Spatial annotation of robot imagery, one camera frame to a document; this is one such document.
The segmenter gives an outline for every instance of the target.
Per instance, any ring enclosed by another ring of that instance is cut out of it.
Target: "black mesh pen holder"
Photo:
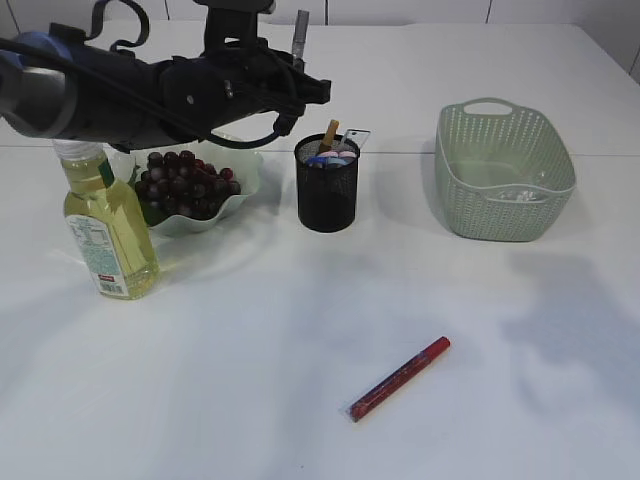
[[[358,195],[358,160],[360,149],[347,140],[342,150],[356,154],[348,165],[338,168],[318,168],[307,165],[307,160],[318,153],[323,134],[302,140],[294,151],[298,185],[298,217],[302,224],[316,232],[332,233],[347,228],[356,217]],[[336,135],[333,149],[342,140]]]

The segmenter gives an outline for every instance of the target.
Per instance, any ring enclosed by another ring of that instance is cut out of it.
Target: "plastic bottle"
[[[116,179],[102,145],[54,140],[71,191],[64,216],[98,291],[144,295],[158,277],[149,231],[132,188]]]

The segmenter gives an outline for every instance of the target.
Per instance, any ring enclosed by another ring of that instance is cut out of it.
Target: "bunch of grapes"
[[[209,220],[227,198],[241,193],[230,168],[218,172],[189,150],[164,155],[153,152],[147,160],[147,170],[135,184],[136,194],[166,216]]]

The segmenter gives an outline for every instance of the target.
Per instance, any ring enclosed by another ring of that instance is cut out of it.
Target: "bottle cap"
[[[103,152],[101,143],[76,140],[54,140],[53,148],[62,160],[79,162],[97,157]]]

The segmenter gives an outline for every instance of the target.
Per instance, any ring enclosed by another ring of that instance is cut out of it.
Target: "pen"
[[[445,350],[451,346],[447,337],[441,337],[415,357],[393,372],[382,382],[376,385],[373,390],[351,405],[349,416],[354,422],[358,422],[371,410],[376,408],[391,396],[401,386],[420,373],[427,365],[438,358]]]

